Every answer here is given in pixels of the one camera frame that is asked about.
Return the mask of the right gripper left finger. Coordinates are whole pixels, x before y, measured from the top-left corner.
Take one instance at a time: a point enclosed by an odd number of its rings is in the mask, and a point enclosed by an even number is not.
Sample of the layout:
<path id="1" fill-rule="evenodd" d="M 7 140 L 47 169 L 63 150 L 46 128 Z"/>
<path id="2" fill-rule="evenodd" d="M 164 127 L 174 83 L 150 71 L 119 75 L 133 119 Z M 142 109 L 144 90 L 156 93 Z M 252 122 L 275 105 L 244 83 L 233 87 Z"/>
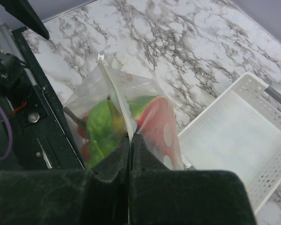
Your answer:
<path id="1" fill-rule="evenodd" d="M 0 225 L 125 225 L 127 137 L 89 170 L 0 171 Z"/>

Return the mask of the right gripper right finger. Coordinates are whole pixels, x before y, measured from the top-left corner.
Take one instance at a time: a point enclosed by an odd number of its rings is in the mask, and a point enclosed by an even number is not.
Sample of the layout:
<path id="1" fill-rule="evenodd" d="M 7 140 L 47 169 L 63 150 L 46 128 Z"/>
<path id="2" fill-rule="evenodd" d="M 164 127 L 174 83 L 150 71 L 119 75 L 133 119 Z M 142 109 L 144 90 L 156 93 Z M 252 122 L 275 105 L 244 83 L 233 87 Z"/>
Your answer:
<path id="1" fill-rule="evenodd" d="M 254 225 L 243 182 L 223 170 L 170 170 L 133 138 L 130 171 L 132 225 Z"/>

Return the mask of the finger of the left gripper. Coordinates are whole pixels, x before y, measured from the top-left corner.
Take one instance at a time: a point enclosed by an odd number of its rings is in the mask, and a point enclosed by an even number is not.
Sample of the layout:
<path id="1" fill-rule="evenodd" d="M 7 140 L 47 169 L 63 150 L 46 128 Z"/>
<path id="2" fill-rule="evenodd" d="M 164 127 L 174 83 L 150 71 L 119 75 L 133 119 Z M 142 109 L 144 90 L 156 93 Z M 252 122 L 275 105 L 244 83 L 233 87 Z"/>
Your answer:
<path id="1" fill-rule="evenodd" d="M 50 39 L 49 31 L 27 0 L 0 0 L 0 5 L 26 27 L 43 38 Z"/>

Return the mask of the green round guava fruit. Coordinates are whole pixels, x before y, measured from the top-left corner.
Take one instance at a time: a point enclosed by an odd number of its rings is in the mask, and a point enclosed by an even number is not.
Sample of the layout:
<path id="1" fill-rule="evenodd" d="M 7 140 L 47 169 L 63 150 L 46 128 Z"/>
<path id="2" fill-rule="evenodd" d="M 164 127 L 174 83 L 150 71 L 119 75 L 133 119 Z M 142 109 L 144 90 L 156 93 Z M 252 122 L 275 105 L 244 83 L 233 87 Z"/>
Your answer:
<path id="1" fill-rule="evenodd" d="M 109 100 L 98 103 L 88 114 L 87 132 L 90 140 L 88 150 L 90 159 L 86 162 L 88 169 L 106 158 L 119 142 L 119 137 L 112 126 L 109 103 Z"/>

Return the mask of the red lychee bunch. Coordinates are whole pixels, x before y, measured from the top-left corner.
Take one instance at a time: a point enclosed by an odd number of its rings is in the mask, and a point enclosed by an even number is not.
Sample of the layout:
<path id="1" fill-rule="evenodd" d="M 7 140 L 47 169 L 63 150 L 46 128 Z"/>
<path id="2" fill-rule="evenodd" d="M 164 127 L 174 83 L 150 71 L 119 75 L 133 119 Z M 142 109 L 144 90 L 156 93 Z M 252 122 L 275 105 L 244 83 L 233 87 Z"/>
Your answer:
<path id="1" fill-rule="evenodd" d="M 83 145 L 80 147 L 80 154 L 82 156 L 82 159 L 87 162 L 91 158 L 91 155 L 89 153 L 89 139 L 87 138 L 87 135 L 82 127 L 78 126 L 77 132 L 83 141 Z"/>

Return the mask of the red watermelon slice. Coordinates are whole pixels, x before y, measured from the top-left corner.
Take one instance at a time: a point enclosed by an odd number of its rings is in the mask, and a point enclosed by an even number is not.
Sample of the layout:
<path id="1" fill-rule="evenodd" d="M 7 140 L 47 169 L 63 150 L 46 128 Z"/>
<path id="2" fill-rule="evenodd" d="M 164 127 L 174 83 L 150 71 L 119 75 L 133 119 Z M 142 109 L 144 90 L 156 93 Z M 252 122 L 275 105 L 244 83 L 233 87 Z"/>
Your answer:
<path id="1" fill-rule="evenodd" d="M 171 102 L 162 96 L 139 96 L 128 101 L 137 133 L 158 157 L 180 153 L 176 117 Z"/>

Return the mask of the clear dotted zip bag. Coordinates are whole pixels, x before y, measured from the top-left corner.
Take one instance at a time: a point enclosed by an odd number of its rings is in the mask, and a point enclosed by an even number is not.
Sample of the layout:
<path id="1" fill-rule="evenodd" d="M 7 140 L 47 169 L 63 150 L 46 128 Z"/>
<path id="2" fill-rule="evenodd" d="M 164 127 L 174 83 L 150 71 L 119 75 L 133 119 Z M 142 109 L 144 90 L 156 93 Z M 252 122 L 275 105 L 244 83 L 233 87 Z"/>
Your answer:
<path id="1" fill-rule="evenodd" d="M 127 137 L 129 141 L 140 134 L 137 133 L 137 122 L 133 119 L 128 101 L 139 96 L 162 96 L 169 100 L 153 79 L 111 68 L 107 65 L 105 55 L 99 54 L 96 67 L 63 107 L 65 115 L 76 125 L 75 134 L 77 136 L 79 136 L 77 127 L 80 126 L 89 139 L 87 132 L 89 111 L 98 103 L 107 100 L 108 96 L 124 117 L 127 133 L 122 137 Z M 175 157 L 169 157 L 168 155 L 158 157 L 154 153 L 152 154 L 171 170 L 182 170 L 185 167 L 181 152 Z"/>

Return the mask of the white perforated plastic basket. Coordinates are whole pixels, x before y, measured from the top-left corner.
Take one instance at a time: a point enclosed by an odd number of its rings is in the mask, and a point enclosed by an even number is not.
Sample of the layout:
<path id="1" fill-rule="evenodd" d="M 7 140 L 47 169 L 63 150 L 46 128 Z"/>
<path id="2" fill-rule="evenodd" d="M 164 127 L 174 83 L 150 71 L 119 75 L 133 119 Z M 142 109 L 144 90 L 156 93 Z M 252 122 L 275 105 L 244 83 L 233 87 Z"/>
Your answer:
<path id="1" fill-rule="evenodd" d="M 178 135 L 187 168 L 226 170 L 243 182 L 254 213 L 281 183 L 281 94 L 246 72 Z"/>

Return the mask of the yellow bell pepper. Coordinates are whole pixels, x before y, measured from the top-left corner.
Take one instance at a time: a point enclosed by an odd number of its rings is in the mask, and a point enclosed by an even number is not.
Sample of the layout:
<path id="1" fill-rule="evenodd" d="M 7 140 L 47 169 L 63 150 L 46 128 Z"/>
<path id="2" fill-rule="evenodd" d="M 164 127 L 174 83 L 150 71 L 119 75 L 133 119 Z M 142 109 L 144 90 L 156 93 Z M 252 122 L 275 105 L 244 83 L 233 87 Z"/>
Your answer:
<path id="1" fill-rule="evenodd" d="M 123 135 L 126 135 L 127 133 L 124 117 L 116 109 L 110 96 L 107 97 L 107 103 L 108 103 L 109 110 L 111 112 L 111 123 L 112 123 L 113 130 L 117 134 L 117 136 L 121 138 Z"/>

